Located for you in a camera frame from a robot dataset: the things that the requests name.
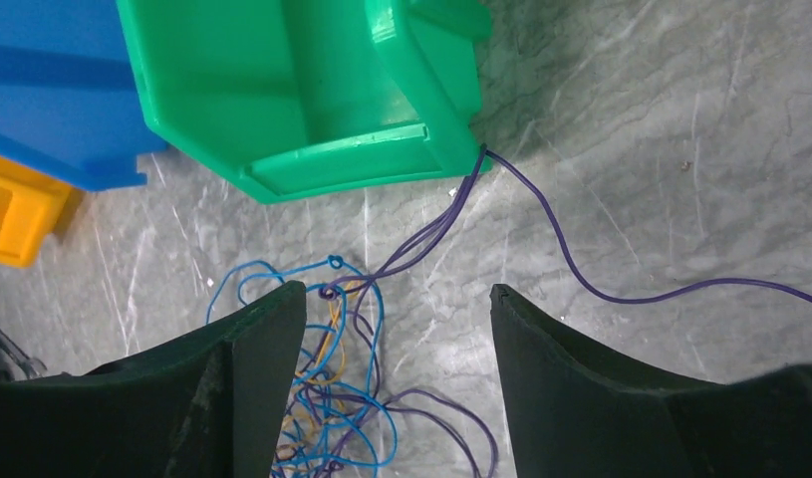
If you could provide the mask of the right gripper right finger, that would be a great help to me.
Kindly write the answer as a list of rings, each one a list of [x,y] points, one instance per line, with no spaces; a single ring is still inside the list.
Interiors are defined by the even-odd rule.
[[[704,381],[619,353],[511,287],[490,294],[521,477],[812,477],[812,364]]]

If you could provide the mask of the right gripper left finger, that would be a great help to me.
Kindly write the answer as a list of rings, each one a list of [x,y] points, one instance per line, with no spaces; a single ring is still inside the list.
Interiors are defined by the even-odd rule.
[[[0,382],[0,477],[266,477],[307,323],[290,281],[83,375]]]

